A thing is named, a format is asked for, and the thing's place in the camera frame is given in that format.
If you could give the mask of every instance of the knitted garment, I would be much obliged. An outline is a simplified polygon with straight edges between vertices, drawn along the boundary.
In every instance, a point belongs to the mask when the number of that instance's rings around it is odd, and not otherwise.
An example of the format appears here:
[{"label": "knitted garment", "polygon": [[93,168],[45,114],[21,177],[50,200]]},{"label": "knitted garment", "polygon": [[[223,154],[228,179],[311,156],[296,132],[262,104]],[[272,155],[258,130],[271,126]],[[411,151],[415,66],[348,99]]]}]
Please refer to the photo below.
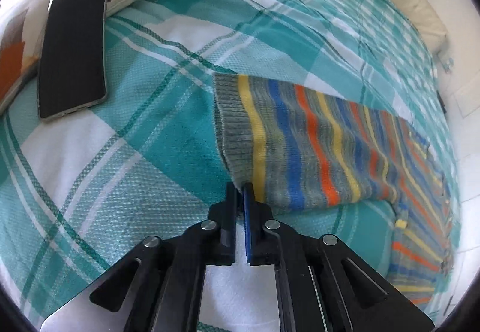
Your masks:
[{"label": "knitted garment", "polygon": [[388,112],[289,82],[214,75],[217,145],[235,185],[277,211],[386,200],[387,279],[423,308],[451,268],[449,190],[428,143]]}]

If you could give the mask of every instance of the bedsheet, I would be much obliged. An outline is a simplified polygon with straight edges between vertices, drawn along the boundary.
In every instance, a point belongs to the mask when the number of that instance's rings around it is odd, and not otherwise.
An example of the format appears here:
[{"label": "bedsheet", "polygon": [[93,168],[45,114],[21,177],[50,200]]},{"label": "bedsheet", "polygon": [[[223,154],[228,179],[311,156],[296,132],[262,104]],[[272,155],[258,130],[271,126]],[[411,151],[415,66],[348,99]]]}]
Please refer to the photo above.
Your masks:
[{"label": "bedsheet", "polygon": [[[31,81],[0,122],[0,282],[36,326],[143,237],[178,235],[223,199],[213,72],[290,81],[406,119],[446,174],[458,243],[434,65],[390,0],[139,0],[107,19],[105,51],[104,104],[40,123]],[[279,219],[336,233],[387,274],[395,215],[385,201]],[[233,298],[218,276],[234,274],[208,271],[199,329],[275,330],[276,304],[261,299],[269,278],[248,271],[262,284],[237,279]],[[447,282],[424,309],[434,321]]]}]

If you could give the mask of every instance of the orange patch on pillow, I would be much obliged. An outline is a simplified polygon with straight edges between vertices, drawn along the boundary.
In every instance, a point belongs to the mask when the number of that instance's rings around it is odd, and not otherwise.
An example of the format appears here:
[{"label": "orange patch on pillow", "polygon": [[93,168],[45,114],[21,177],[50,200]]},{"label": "orange patch on pillow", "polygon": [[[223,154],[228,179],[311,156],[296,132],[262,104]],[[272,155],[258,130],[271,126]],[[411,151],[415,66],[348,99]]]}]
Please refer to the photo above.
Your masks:
[{"label": "orange patch on pillow", "polygon": [[0,100],[22,73],[22,56],[25,42],[14,43],[0,53]]}]

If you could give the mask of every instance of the black phone screen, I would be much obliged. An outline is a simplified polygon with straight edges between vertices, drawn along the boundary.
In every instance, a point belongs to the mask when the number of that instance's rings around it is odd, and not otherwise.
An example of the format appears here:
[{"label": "black phone screen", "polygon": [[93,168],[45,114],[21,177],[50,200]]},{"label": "black phone screen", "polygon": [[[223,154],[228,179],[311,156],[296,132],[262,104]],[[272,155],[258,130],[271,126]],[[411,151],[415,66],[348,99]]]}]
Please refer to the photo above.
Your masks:
[{"label": "black phone screen", "polygon": [[38,67],[41,119],[105,98],[106,0],[51,0]]}]

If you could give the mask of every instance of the checkered bedsheet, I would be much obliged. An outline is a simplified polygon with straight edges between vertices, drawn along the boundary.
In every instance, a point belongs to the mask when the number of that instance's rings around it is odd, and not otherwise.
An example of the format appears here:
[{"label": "checkered bedsheet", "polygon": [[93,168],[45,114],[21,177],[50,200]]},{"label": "checkered bedsheet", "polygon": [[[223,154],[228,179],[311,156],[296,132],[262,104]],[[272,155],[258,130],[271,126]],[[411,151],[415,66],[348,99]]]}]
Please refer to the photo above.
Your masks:
[{"label": "checkered bedsheet", "polygon": [[[107,19],[105,35],[104,104],[40,123],[31,81],[0,120],[0,282],[36,326],[141,238],[178,235],[223,199],[214,71],[290,81],[406,119],[447,175],[458,242],[434,65],[389,0],[139,0]],[[279,219],[307,235],[336,233],[386,274],[387,202]],[[446,284],[426,309],[434,320]]]}]

